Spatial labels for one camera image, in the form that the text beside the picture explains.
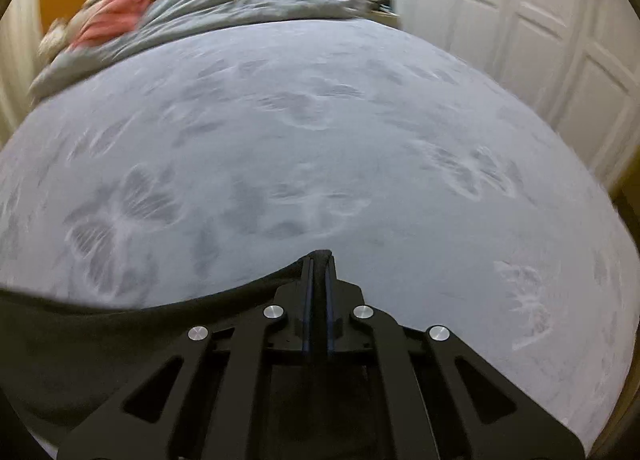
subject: mattress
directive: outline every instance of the mattress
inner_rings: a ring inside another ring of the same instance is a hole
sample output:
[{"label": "mattress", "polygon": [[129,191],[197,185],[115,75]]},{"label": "mattress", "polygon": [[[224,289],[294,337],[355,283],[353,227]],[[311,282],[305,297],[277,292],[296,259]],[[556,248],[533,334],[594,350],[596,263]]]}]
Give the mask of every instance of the mattress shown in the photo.
[{"label": "mattress", "polygon": [[146,50],[45,99],[0,153],[0,281],[149,307],[313,249],[402,325],[446,325],[586,450],[638,327],[604,190],[482,73],[368,20]]}]

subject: curtain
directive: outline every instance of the curtain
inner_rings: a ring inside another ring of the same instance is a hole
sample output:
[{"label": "curtain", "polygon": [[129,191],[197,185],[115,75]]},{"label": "curtain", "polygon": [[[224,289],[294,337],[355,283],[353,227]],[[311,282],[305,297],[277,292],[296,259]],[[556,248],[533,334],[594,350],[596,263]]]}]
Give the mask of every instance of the curtain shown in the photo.
[{"label": "curtain", "polygon": [[41,38],[40,0],[12,0],[0,18],[0,146],[30,110]]}]

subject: black garment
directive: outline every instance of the black garment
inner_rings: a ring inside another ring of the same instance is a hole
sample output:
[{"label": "black garment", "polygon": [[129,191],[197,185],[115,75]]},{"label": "black garment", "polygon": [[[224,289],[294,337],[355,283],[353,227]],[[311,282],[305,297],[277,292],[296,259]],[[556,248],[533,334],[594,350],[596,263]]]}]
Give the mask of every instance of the black garment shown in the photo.
[{"label": "black garment", "polygon": [[[314,281],[324,281],[331,252],[309,256]],[[0,290],[0,386],[37,431],[38,421],[71,430],[182,332],[268,302],[279,286],[300,279],[302,263],[222,293],[142,310],[94,309]],[[59,435],[43,435],[59,442]]]}]

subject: red cloth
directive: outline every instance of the red cloth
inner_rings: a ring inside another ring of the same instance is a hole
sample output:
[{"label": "red cloth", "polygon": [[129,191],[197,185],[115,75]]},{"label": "red cloth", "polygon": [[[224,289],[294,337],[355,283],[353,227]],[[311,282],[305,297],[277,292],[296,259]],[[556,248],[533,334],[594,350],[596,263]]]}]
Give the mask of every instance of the red cloth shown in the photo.
[{"label": "red cloth", "polygon": [[133,31],[153,0],[104,0],[69,46],[95,47]]}]

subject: metal pin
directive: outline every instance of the metal pin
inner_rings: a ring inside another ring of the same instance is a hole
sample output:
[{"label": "metal pin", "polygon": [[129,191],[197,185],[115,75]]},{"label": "metal pin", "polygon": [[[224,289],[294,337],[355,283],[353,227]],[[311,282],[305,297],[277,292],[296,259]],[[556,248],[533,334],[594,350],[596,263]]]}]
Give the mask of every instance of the metal pin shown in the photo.
[{"label": "metal pin", "polygon": [[284,314],[284,309],[280,305],[269,305],[262,313],[269,319],[277,319]]},{"label": "metal pin", "polygon": [[450,335],[451,332],[449,332],[449,329],[446,326],[436,325],[429,329],[429,336],[434,341],[446,341],[449,339]]},{"label": "metal pin", "polygon": [[189,331],[189,339],[192,341],[202,341],[206,336],[209,335],[209,330],[207,330],[204,326],[194,326]]},{"label": "metal pin", "polygon": [[373,309],[368,305],[358,305],[353,309],[353,315],[358,319],[369,319],[373,315]]}]

